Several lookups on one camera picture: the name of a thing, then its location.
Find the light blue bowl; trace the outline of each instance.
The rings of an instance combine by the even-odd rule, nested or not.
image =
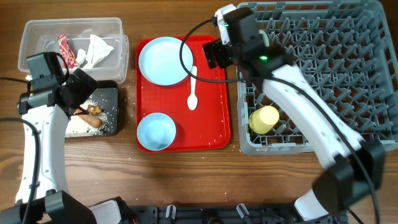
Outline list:
[[[176,135],[174,121],[163,113],[152,113],[138,124],[137,138],[144,148],[163,150],[171,145]]]
[[[174,85],[187,77],[180,62],[181,43],[174,37],[159,37],[145,45],[138,58],[142,75],[151,83],[163,86]],[[182,47],[182,60],[190,71],[193,55],[186,44]]]

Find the dish rack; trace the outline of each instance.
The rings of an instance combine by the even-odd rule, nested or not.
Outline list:
[[[249,2],[270,46],[292,54],[306,80],[330,108],[365,140],[398,147],[398,63],[381,3],[376,0]],[[256,134],[249,117],[275,106],[279,122]],[[296,154],[313,146],[287,114],[253,84],[238,83],[241,150],[245,154]]]

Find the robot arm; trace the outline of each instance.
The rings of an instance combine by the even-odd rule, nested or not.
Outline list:
[[[39,185],[36,187],[34,199],[45,197],[49,191],[65,191],[69,193],[67,178],[65,176],[65,130],[68,125],[68,117],[58,106],[43,105],[33,108],[22,119],[30,122],[39,132],[40,162],[39,162]],[[27,203],[32,183],[35,143],[32,130],[27,125],[25,129],[25,156],[24,169],[16,203]]]
[[[361,135],[342,122],[317,95],[304,79],[298,66],[293,65],[289,55],[283,50],[266,47],[250,9],[236,9],[230,4],[217,10],[215,17],[216,21],[220,22],[218,27],[222,41],[216,40],[211,45],[213,49],[227,50],[207,51],[206,55],[217,55],[216,60],[220,67],[231,57],[245,80],[252,81],[257,89],[262,90],[289,115],[314,146],[318,160],[325,169],[314,182],[313,189],[294,203],[294,208],[302,220],[313,220],[329,213],[337,215],[367,195],[369,189],[348,146],[343,143],[321,111],[297,90],[270,77],[295,85],[320,106],[343,133],[349,145],[357,151],[359,159],[366,163],[366,170],[377,189],[381,185],[384,165],[384,148],[381,143],[364,143]],[[210,67],[211,64],[214,65],[214,62],[209,60]]]

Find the plastic spoon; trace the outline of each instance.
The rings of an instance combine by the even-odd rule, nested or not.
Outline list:
[[[192,66],[191,69],[192,75],[196,76],[198,73],[198,68],[196,66]],[[197,80],[195,78],[191,77],[191,95],[189,95],[187,103],[188,103],[188,108],[190,110],[194,110],[197,105],[198,105],[198,98],[195,96],[195,86],[197,84]]]

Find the red wrapper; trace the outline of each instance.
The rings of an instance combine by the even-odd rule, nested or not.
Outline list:
[[[72,50],[69,47],[67,36],[61,35],[57,37],[58,45],[60,46],[61,55],[63,59],[65,59],[68,68],[75,68],[77,66],[77,61],[75,55],[73,54]]]

